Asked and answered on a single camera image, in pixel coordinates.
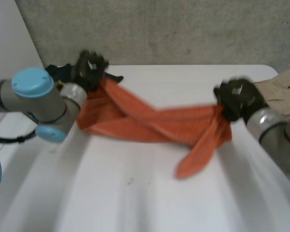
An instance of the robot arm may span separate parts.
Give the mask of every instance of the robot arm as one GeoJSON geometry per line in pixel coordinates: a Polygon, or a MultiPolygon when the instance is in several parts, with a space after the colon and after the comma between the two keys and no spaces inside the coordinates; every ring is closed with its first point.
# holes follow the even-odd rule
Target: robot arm
{"type": "Polygon", "coordinates": [[[214,94],[225,106],[225,118],[231,122],[243,118],[248,131],[290,180],[290,121],[269,108],[247,79],[221,83],[214,94]]]}
{"type": "Polygon", "coordinates": [[[35,133],[19,137],[18,142],[35,134],[53,143],[63,142],[87,93],[97,88],[107,66],[103,57],[83,51],[71,82],[60,92],[49,74],[39,68],[20,71],[12,80],[0,80],[0,112],[30,112],[39,121],[35,133]]]}

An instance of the white wall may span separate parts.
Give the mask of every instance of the white wall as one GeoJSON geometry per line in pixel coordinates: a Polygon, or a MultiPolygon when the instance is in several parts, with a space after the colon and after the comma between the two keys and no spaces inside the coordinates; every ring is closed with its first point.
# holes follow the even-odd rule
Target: white wall
{"type": "Polygon", "coordinates": [[[30,66],[43,67],[17,5],[0,0],[0,79],[11,79],[30,66]]]}

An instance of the black fabric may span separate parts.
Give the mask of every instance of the black fabric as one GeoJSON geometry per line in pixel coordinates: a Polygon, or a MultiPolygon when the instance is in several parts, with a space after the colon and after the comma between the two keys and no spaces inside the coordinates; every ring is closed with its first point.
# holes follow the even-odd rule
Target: black fabric
{"type": "MultiPolygon", "coordinates": [[[[67,83],[69,81],[71,81],[72,79],[72,68],[74,66],[71,64],[66,64],[63,67],[57,67],[53,64],[50,64],[46,67],[46,71],[48,72],[48,74],[53,78],[54,82],[56,81],[62,81],[64,83],[67,83]]],[[[124,77],[123,76],[114,76],[112,74],[109,74],[107,72],[104,73],[104,76],[106,78],[109,78],[113,81],[116,81],[117,83],[120,83],[124,77]]]]}

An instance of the tan fabric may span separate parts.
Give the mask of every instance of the tan fabric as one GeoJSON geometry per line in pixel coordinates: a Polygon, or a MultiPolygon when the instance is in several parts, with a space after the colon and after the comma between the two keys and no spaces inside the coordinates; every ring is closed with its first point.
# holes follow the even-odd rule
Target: tan fabric
{"type": "Polygon", "coordinates": [[[282,72],[276,77],[255,82],[270,107],[277,109],[290,118],[290,70],[282,72]]]}

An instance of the orange towel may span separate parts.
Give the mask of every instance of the orange towel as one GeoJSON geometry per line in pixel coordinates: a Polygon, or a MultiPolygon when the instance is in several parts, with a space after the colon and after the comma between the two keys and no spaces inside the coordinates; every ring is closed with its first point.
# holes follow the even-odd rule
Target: orange towel
{"type": "Polygon", "coordinates": [[[157,110],[103,78],[90,92],[78,119],[78,127],[90,134],[141,142],[177,142],[192,148],[179,163],[177,178],[201,171],[216,147],[232,139],[230,123],[221,105],[157,110]]]}

